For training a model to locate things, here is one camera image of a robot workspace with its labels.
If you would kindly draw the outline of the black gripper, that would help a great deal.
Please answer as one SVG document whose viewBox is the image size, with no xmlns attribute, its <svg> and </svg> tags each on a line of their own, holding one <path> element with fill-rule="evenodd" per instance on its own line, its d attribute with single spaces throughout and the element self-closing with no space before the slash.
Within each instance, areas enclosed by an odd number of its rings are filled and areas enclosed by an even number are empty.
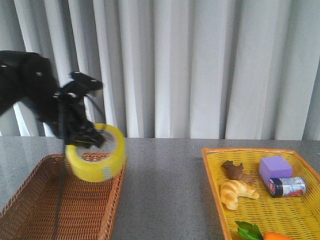
<svg viewBox="0 0 320 240">
<path fill-rule="evenodd" d="M 65 145 L 100 148 L 105 138 L 87 119 L 84 97 L 102 89 L 103 84 L 81 72 L 72 72 L 70 76 L 72 81 L 47 93 L 47 99 L 38 101 L 39 120 L 46 123 Z"/>
</svg>

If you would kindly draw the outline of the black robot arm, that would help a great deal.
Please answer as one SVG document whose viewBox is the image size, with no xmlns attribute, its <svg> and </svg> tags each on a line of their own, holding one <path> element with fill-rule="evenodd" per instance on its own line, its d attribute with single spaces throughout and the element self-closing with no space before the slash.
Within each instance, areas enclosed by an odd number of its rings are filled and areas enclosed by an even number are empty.
<svg viewBox="0 0 320 240">
<path fill-rule="evenodd" d="M 81 72 L 70 76 L 72 81 L 60 87 L 49 59 L 35 52 L 2 50 L 0 113 L 22 102 L 65 145 L 101 147 L 105 139 L 87 119 L 83 99 L 103 84 Z"/>
</svg>

